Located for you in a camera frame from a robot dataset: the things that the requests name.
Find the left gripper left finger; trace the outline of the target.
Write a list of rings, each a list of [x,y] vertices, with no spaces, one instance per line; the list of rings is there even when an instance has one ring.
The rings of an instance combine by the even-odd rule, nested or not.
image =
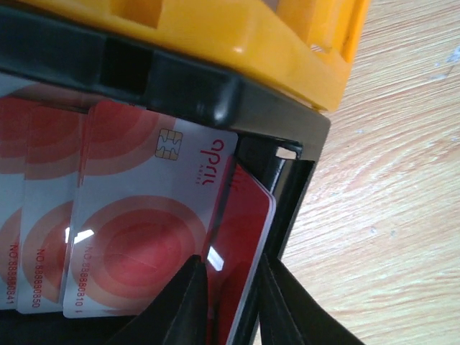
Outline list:
[[[117,332],[108,344],[205,344],[208,279],[194,254],[152,303]]]

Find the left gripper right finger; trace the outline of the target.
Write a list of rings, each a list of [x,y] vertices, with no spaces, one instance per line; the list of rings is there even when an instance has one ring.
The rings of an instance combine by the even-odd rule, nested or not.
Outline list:
[[[279,259],[261,257],[257,289],[263,344],[362,343],[317,304]]]

